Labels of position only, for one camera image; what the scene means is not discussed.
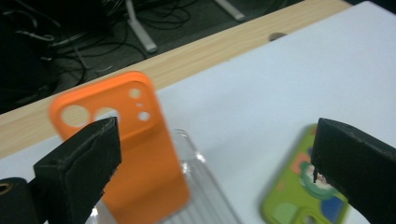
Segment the green phone case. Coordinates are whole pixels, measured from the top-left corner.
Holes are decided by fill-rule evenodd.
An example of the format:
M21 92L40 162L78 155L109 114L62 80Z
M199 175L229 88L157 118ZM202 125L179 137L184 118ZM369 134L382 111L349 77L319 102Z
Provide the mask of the green phone case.
M287 165L262 202L261 213L271 224L342 223L347 199L318 176L313 183L310 163L317 125L308 128Z

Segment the black cable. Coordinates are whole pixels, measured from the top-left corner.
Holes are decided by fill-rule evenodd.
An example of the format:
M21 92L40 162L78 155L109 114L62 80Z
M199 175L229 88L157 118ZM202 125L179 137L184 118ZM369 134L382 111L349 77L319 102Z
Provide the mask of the black cable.
M21 6L25 7L26 9L34 12L37 15L40 15L41 17L47 19L48 21L52 22L56 27L61 28L61 24L59 22L57 22L55 19L51 18L50 16L48 16L47 14L40 12L38 10L36 10L35 8L27 5L26 3L24 3L22 0L14 0L15 2L17 2L18 4L20 4Z
M80 85L80 84L82 84L82 83L84 83L84 82L86 81L88 69L85 68L84 63L83 63L81 60L79 60L78 58L75 58L75 57L63 55L63 56L59 56L59 57L57 57L57 58L53 58L53 61L56 61L56 60L59 60L59 59L71 60L71 61L76 62L76 63L79 63L79 64L81 65L81 69L76 69L76 71L82 71L82 74L81 74L81 76L80 76L78 82L76 83L75 87L78 86L78 85ZM67 73L70 73L70 72L71 72L71 71L66 70L64 67L63 67L63 69L64 69L65 72L67 72Z
M46 41L46 42L52 42L55 39L55 37L53 37L53 35L36 35L35 33L30 33L27 31L16 31L15 34L27 35L31 38L36 39L36 40L41 40L41 41Z
M107 51L107 52L104 52L104 53L101 53L101 54L97 54L97 55L82 55L82 57L98 57L98 56L103 56L103 55L105 55L105 54L111 53L111 52L115 51L116 49L119 49L120 47L122 47L122 43L126 43L126 41L127 41L127 39L128 39L128 24L125 23L125 26L126 26L126 29L125 29L125 36L124 36L124 38L122 39L122 41L120 42L120 44L119 44L118 46L116 46L114 49L111 49L111 50L109 50L109 51ZM99 43L102 42L102 41L104 41L105 39L106 39L106 36L104 36L103 38L100 38L99 40L95 41L94 43L92 43L92 44L90 44L90 45L88 45L88 46L79 48L79 50L82 51L82 50L87 50L87 49L99 48L99 47L101 47L101 46L103 46L103 45L106 44L106 43L103 43L103 44L100 44L100 45L99 45ZM70 54L70 53L73 53L73 52L75 52L75 51L74 51L74 50L69 50L69 51L67 51L67 52L61 53L61 55L67 55L67 54Z
M161 7L165 4L169 4L174 2L175 0L141 0L141 1L134 1L134 10L135 12L150 10L155 7Z
M183 6L178 6L178 8L184 8L184 7L192 6L192 5L194 5L197 1L198 1L198 0L192 0L191 2L189 2L189 3L187 3L187 4L183 5Z
M107 12L108 17L115 14L121 8L124 0L114 0L113 2L114 2L114 4L113 4L112 8Z
M84 39L80 39L79 41L74 41L74 42L71 41L69 44L67 44L67 45L65 45L65 46L55 47L55 48L56 48L57 50L66 49L66 48L71 48L71 47L73 47L73 45L77 45L77 44L79 44L79 43L82 42L82 43L84 43L85 46L78 47L78 49L79 49L79 50L85 50L85 49L90 49L90 48L92 48L92 47L98 45L98 44L101 43L102 41L106 40L106 36L102 36L101 38L94 40L94 41L91 42L90 44L86 44L86 42L87 42L90 38L94 38L94 37L98 37L98 35L88 37L88 38L85 39L85 40L84 40ZM62 52L62 53L60 53L60 54L70 54L70 53L73 53L73 52L74 52L74 51L73 51L72 49L68 49L67 51L64 51L64 52Z
M20 13L21 15L29 18L29 20L32 22L33 29L37 29L38 22L35 19L35 17L32 14L30 14L29 12L25 12L23 10L18 10L18 9L11 9L11 10L3 12L2 14L3 14L3 16L8 16L8 15L11 15L13 13Z
M158 29L158 30L175 30L181 26L183 26L187 21L191 19L191 14L189 11L187 11L184 8L176 8L176 9L171 9L173 11L173 14L166 15L166 18L175 18L175 21L164 21L164 17L160 17L157 21L156 20L151 20L142 17L141 15L138 15L137 18L145 23L147 26ZM184 13L185 18L183 18L181 15L177 15L176 12L182 12ZM164 26L158 26L155 24L160 24L160 25L168 25L171 27L164 27Z
M121 17L119 17L119 18L113 18L111 21L109 21L109 23L110 23L110 29L114 28L114 26L115 26L118 22L120 22L120 19L121 19ZM88 41L90 38L98 37L99 35L101 35L101 34L87 33L87 34L84 35L82 38L79 38L79 39L76 39L76 40L70 40L70 41L68 41L66 44L57 45L57 46L51 46L51 47L56 48L56 49L63 49L63 48L68 48L68 47L70 47L71 45L73 45L72 42L74 42L75 44L79 44L80 42L83 42L85 46L84 46L84 47L79 47L79 49L80 49L80 50L89 49L89 48L91 48L92 46L99 44L100 42L102 42L103 40L105 40L105 39L107 38L107 35L103 35L103 36L101 37L101 39L96 40L95 42L92 42L91 44L86 44L86 43L85 43L85 42ZM70 52L72 52L72 51L73 51L73 50L69 50L69 51L64 52L64 53L67 54L67 53L70 53Z
M176 0L175 4L172 7L168 8L168 9L170 9L169 12L167 12L164 15L162 15L162 17L166 18L166 17L172 15L175 12L175 10L178 8L179 2L180 2L180 0Z
M97 47L101 47L101 46L117 45L114 49L108 50L107 52L104 52L104 53L101 53L101 54L83 55L83 57L100 57L100 56L104 56L104 55L106 55L108 53L111 53L111 52L123 47L123 46L126 46L126 47L130 47L130 48L133 48L136 51L138 51L143 56L143 59L146 60L147 59L147 55L143 52L143 50L141 50L140 48L138 48L137 46L135 46L133 44L126 43L127 40L128 40L128 31L129 31L129 25L128 25L127 22L125 22L125 35L124 35L124 38L122 39L121 42L117 42L117 41L107 42L107 43L103 43L103 44L100 44L100 45L94 47L94 48L97 48Z

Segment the orange phone case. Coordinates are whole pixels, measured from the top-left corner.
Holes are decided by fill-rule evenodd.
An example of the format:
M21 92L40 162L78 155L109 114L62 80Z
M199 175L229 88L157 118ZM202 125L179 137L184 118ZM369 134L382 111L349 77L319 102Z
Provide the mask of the orange phone case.
M57 97L49 114L63 140L83 126L65 122L63 111L69 106L87 112L86 124L104 107L119 114L122 163L103 196L119 223L153 223L188 201L187 182L155 89L145 75L128 72Z

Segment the table surface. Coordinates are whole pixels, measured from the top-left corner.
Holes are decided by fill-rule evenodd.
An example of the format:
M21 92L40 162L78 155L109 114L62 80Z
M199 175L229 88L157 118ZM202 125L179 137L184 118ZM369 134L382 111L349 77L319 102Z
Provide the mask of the table surface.
M138 70L147 74L159 90L268 43L272 33L290 34L349 7L339 0L305 0L102 78ZM56 135L48 117L53 97L0 115L0 158Z

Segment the black object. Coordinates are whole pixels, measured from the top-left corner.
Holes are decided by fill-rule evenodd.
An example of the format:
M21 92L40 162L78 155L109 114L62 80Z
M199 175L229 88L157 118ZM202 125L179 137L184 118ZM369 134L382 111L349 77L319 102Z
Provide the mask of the black object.
M0 182L0 223L85 223L120 161L117 119L86 126L34 165L29 184Z
M58 78L47 72L34 52L1 18L0 40L0 113L2 113L24 105L15 102L38 94L40 89L49 88L58 81Z
M63 27L111 34L101 0L35 0L32 4Z
M349 4L357 5L364 2L365 0L346 0ZM370 2L379 5L382 8L389 10L392 13L396 13L396 2L393 0L371 0Z
M315 176L348 198L371 223L396 223L396 149L350 125L319 119Z

